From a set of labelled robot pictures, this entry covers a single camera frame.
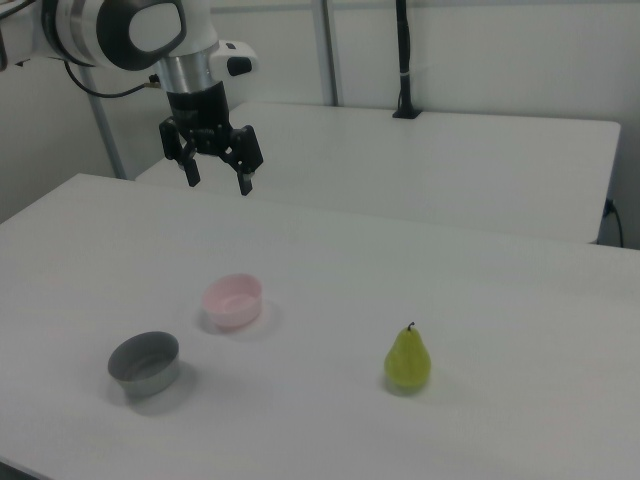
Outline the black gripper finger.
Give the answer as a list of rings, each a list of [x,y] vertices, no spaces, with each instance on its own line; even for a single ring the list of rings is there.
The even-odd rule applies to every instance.
[[[230,131],[229,145],[222,159],[236,172],[241,195],[247,196],[253,189],[252,177],[264,161],[251,125]]]
[[[195,187],[201,180],[195,160],[196,149],[191,141],[183,140],[175,120],[165,119],[159,125],[164,156],[174,160],[184,171],[187,183]]]

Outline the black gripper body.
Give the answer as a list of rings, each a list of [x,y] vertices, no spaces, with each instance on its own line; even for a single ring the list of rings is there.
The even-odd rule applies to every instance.
[[[191,141],[198,153],[224,154],[234,128],[222,81],[198,92],[168,92],[167,98],[182,138]]]

